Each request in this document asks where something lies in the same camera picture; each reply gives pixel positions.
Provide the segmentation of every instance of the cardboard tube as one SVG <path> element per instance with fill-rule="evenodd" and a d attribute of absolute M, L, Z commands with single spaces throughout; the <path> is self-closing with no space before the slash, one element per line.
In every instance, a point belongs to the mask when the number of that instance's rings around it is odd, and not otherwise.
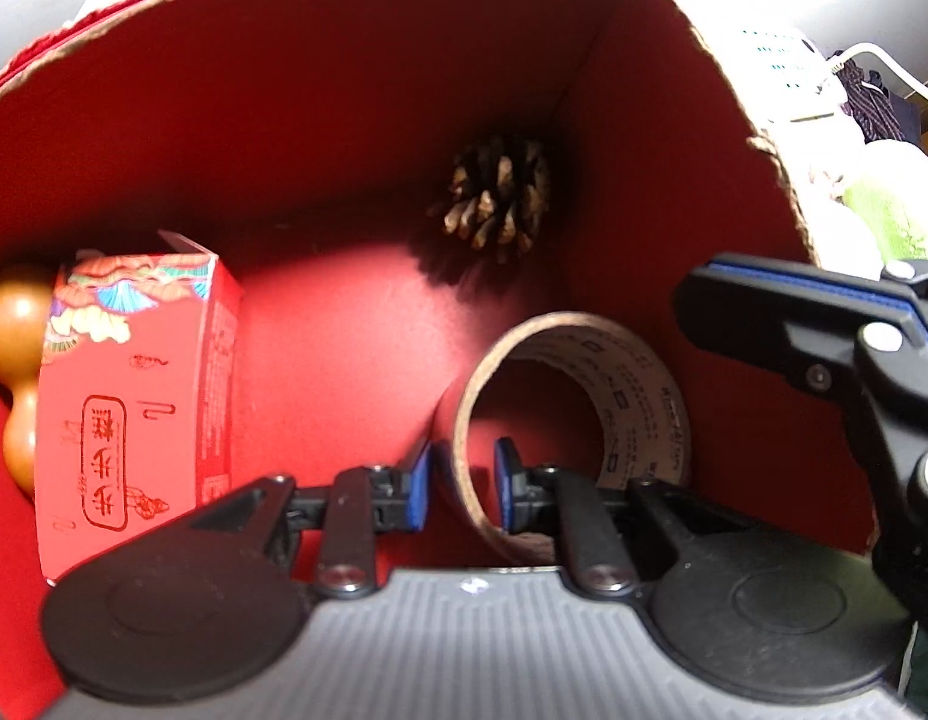
<path fill-rule="evenodd" d="M 499 338 L 475 369 L 445 392 L 434 418 L 434 439 L 448 487 L 465 517 L 514 565 L 554 562 L 552 538 L 510 536 L 482 509 L 471 479 L 467 437 L 482 389 L 506 358 L 561 370 L 587 392 L 604 432 L 598 485 L 624 488 L 651 474 L 686 481 L 691 453 L 688 416 L 677 384 L 640 338 L 610 319 L 558 312 L 528 319 Z"/>

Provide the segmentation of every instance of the orange gourd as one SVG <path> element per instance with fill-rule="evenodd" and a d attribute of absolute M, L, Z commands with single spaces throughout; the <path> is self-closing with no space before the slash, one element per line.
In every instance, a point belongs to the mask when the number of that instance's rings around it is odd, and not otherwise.
<path fill-rule="evenodd" d="M 14 399 L 4 426 L 4 463 L 21 490 L 34 497 L 38 375 L 54 274 L 36 266 L 0 272 L 0 383 Z"/>

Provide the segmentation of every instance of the small red carton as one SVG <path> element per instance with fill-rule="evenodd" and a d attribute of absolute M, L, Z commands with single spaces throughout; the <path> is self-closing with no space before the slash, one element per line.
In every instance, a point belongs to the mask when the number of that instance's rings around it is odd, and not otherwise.
<path fill-rule="evenodd" d="M 62 271 L 38 384 L 43 575 L 230 490 L 230 374 L 241 290 L 217 255 L 92 257 Z"/>

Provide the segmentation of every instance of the gourd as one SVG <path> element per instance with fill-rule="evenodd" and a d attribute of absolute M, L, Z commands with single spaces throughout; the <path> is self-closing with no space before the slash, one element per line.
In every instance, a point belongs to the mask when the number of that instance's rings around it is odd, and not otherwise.
<path fill-rule="evenodd" d="M 0 272 L 0 384 L 13 408 L 4 426 L 4 463 L 25 493 L 34 497 L 38 375 L 54 274 L 18 265 Z"/>

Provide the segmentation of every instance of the gray ribbed plate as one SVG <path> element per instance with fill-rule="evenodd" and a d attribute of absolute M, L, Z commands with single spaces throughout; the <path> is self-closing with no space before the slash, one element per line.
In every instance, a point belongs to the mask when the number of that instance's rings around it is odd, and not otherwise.
<path fill-rule="evenodd" d="M 328 601 L 264 674 L 212 699 L 122 707 L 78 692 L 52 720 L 890 720 L 875 688 L 816 707 L 762 704 L 688 675 L 634 610 L 586 601 L 553 571 L 395 572 Z"/>

